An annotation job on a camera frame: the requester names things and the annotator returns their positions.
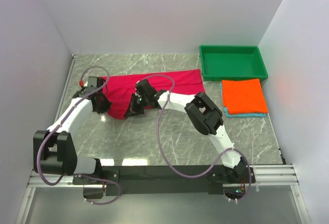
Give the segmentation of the green plastic bin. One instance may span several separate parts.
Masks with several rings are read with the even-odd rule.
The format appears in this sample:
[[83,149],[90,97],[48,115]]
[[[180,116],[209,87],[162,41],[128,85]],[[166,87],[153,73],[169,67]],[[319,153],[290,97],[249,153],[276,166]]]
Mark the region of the green plastic bin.
[[257,46],[201,45],[199,56],[204,81],[268,78]]

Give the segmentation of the crimson red t shirt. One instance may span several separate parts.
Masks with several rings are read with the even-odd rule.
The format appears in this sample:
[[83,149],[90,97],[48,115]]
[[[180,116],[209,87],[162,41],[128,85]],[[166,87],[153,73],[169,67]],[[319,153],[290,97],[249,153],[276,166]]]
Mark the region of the crimson red t shirt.
[[135,92],[135,84],[148,76],[151,76],[148,81],[156,90],[169,90],[172,87],[172,81],[164,77],[169,76],[175,82],[174,93],[195,95],[205,91],[199,69],[162,72],[160,77],[153,77],[151,73],[111,76],[103,89],[103,93],[112,103],[107,114],[122,120],[129,107],[131,95]]

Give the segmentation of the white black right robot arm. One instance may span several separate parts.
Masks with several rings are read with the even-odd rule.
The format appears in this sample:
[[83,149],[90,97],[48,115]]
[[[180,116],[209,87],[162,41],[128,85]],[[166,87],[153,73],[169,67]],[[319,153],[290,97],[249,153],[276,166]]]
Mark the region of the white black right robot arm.
[[234,147],[225,130],[221,110],[205,92],[185,95],[174,93],[171,89],[156,90],[145,78],[136,83],[124,117],[142,115],[148,107],[161,112],[170,109],[187,114],[194,128],[208,137],[219,152],[217,160],[222,161],[229,183],[241,182],[244,173],[248,174],[250,184],[255,182],[248,160]]

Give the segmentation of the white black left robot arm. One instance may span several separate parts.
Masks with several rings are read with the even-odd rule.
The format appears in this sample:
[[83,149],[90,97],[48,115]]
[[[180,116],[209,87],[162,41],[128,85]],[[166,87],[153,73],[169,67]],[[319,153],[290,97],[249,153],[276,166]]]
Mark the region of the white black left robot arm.
[[63,176],[94,174],[101,171],[100,160],[77,155],[73,138],[91,113],[106,113],[112,103],[103,93],[109,77],[89,77],[81,85],[60,118],[48,129],[33,135],[33,169],[50,186],[58,184]]

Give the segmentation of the aluminium front rail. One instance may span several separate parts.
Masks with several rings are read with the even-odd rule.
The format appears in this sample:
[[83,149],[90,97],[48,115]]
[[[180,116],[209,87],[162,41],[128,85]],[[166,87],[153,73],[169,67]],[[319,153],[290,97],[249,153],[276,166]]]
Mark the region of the aluminium front rail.
[[[252,165],[257,186],[276,186],[276,185],[299,185],[298,178],[293,165]],[[57,175],[45,176],[49,181],[56,181]],[[64,176],[61,181],[50,186],[45,184],[37,173],[32,171],[27,188],[100,188],[100,184],[73,184],[74,176]]]

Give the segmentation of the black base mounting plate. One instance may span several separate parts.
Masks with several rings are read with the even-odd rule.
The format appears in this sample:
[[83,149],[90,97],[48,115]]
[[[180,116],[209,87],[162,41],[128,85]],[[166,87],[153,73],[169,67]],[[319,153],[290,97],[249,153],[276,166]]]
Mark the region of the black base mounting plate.
[[224,185],[239,187],[255,183],[253,168],[238,170],[215,165],[206,175],[189,179],[167,165],[104,166],[101,179],[118,183],[122,194],[208,193],[223,194]]

